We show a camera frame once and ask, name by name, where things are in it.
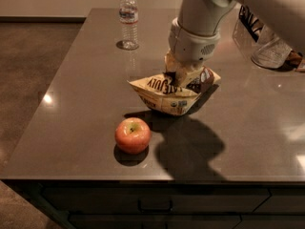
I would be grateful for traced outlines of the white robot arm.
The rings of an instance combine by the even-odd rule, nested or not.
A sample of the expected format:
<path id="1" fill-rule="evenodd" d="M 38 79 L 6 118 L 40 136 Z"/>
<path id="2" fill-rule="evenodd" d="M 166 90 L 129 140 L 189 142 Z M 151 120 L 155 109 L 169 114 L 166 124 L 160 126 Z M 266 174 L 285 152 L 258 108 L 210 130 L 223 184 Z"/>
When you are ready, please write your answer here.
<path id="1" fill-rule="evenodd" d="M 294 51 L 305 53 L 305 0 L 183 0 L 172 21 L 166 72 L 184 87 L 214 55 L 223 19 L 240 6 L 268 26 Z"/>

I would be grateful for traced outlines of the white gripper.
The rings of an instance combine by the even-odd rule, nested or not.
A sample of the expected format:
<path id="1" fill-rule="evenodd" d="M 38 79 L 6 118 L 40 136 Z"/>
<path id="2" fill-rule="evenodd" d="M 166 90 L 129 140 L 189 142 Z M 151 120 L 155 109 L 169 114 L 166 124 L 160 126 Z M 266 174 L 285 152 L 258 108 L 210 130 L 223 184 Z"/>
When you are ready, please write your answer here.
<path id="1" fill-rule="evenodd" d="M 199 76 L 203 69 L 203 63 L 199 61 L 206 61 L 214 55 L 219 40 L 219 32 L 209 36 L 196 35 L 185 31 L 174 18 L 169 34 L 170 49 L 164 61 L 166 72 L 175 73 L 176 86 L 186 87 Z"/>

